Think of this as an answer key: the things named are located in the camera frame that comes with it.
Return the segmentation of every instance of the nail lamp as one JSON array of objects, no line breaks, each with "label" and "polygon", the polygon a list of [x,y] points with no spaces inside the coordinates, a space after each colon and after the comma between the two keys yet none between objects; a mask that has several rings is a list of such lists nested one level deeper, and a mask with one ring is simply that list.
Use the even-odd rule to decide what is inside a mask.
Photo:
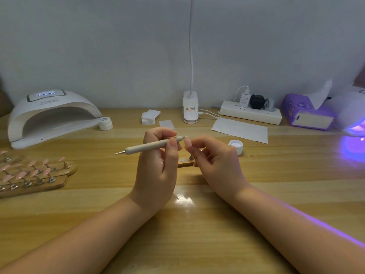
[{"label": "nail lamp", "polygon": [[326,106],[337,114],[335,125],[354,137],[365,136],[365,89],[333,97]]},{"label": "nail lamp", "polygon": [[86,98],[62,89],[27,95],[10,114],[8,137],[14,149],[98,125],[103,115]]}]

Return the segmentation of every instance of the white cable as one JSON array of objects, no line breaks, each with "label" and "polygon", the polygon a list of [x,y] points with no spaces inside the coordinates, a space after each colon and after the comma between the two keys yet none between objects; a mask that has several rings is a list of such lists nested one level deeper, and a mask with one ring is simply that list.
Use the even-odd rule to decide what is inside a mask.
[{"label": "white cable", "polygon": [[189,54],[190,54],[190,93],[193,94],[193,82],[194,82],[194,64],[193,64],[193,48],[192,48],[192,29],[191,24],[193,21],[193,6],[194,0],[190,0],[190,20],[189,20]]},{"label": "white cable", "polygon": [[236,98],[237,98],[237,93],[238,93],[238,91],[239,91],[242,87],[247,87],[247,89],[250,89],[250,88],[249,88],[248,86],[246,86],[246,85],[241,86],[239,89],[237,89],[237,91],[236,91],[236,95],[235,95],[235,97],[234,97],[233,101],[235,101],[235,100],[236,100]]},{"label": "white cable", "polygon": [[214,116],[214,115],[212,115],[212,114],[209,114],[209,113],[207,113],[207,112],[203,112],[203,111],[199,111],[199,112],[198,112],[198,114],[199,114],[199,115],[201,115],[201,114],[207,114],[207,115],[209,115],[209,116],[211,116],[211,117],[214,117],[215,119],[219,119],[219,118],[221,118],[220,116],[216,117],[216,116]]},{"label": "white cable", "polygon": [[214,115],[218,116],[219,118],[221,117],[219,114],[213,113],[213,112],[211,112],[209,110],[203,110],[202,108],[200,108],[199,110],[200,111],[205,111],[205,112],[208,112],[208,113],[211,113],[211,114],[214,114]]}]

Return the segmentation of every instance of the wood grain surface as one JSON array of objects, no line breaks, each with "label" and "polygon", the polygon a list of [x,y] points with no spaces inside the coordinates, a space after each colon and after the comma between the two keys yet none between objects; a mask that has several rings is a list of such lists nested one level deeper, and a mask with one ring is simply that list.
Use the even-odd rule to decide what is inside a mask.
[{"label": "wood grain surface", "polygon": [[[0,200],[0,266],[60,235],[125,196],[134,184],[138,154],[113,154],[141,144],[145,131],[171,119],[178,135],[210,134],[202,115],[185,124],[180,109],[163,109],[156,125],[144,126],[144,109],[101,110],[114,128],[78,131],[19,150],[29,160],[75,161],[78,171],[59,190]],[[0,150],[11,150],[8,116],[0,118]],[[365,162],[344,156],[344,136],[230,118],[268,127],[269,143],[239,139],[246,179],[265,192],[365,241]],[[181,158],[187,158],[185,150]],[[169,203],[120,250],[104,273],[296,273],[240,214],[208,186],[198,168],[178,169]]]}]

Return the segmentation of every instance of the purple tissue box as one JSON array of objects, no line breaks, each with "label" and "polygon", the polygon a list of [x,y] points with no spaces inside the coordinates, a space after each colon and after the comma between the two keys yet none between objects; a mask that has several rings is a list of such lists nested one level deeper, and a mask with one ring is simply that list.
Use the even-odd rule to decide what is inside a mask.
[{"label": "purple tissue box", "polygon": [[294,93],[285,95],[281,109],[290,125],[296,127],[327,130],[336,118],[325,104],[315,110],[308,96]]}]

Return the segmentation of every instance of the white tool handle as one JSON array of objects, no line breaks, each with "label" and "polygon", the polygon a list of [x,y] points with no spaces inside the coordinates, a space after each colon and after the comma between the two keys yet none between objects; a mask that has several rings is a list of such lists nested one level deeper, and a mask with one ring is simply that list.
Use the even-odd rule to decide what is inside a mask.
[{"label": "white tool handle", "polygon": [[[182,140],[183,140],[183,137],[176,137],[177,142],[180,142]],[[136,146],[133,146],[133,147],[128,147],[128,148],[125,149],[125,154],[130,155],[130,154],[134,154],[134,153],[139,153],[139,152],[155,149],[155,148],[158,148],[158,147],[163,147],[167,144],[168,141],[169,141],[168,139],[163,139],[163,140],[160,140],[160,141],[155,141],[155,142],[151,142],[151,143],[146,143],[146,144],[136,145]]]}]

